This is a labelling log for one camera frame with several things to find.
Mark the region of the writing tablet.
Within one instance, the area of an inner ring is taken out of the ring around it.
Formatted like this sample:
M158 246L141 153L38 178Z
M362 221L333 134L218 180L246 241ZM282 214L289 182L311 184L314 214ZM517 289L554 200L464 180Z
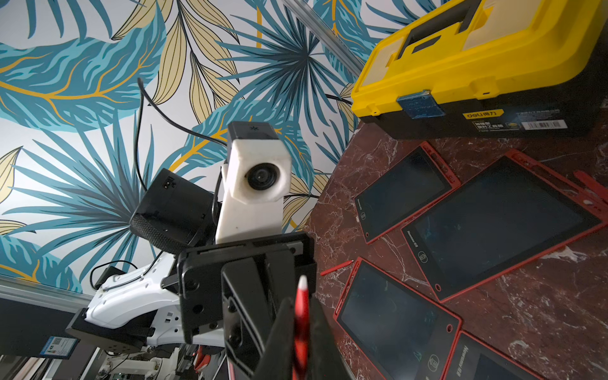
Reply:
M443 379L540 380L542 377L462 330Z
M462 318L360 257L334 320L385 379L441 379Z
M446 302L606 225L600 198L510 150L402 234L432 294Z
M413 221L462 182L429 142L422 142L354 198L367 245Z

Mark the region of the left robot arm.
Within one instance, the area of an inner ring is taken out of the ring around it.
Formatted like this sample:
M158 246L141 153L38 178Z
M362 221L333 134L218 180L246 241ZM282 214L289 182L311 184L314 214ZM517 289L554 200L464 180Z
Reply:
M314 293L314 241L271 234L268 204L235 217L253 227L213 245L173 246L150 265L111 275L66 328L111 352L144 345L206 345L212 324L229 358L252 379L289 379L295 362L295 306L301 277Z

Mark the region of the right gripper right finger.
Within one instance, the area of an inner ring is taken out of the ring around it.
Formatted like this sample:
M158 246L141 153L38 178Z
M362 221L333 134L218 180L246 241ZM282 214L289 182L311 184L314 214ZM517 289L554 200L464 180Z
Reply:
M349 380L352 374L337 348L322 305L310 299L310 343L307 378L311 380Z

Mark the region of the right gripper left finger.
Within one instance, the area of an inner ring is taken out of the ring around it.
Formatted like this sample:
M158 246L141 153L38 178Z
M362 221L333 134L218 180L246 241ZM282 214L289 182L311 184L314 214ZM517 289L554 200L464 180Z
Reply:
M292 380L295 347L295 309L291 298L284 299L272 326L252 379Z

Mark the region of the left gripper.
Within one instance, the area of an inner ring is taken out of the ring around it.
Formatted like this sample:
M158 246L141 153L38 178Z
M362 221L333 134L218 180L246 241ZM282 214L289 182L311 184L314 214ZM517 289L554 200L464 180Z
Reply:
M224 324L229 359L253 375L281 302L295 296L301 275L316 275L314 247L296 232L185 250L177 260L185 342Z

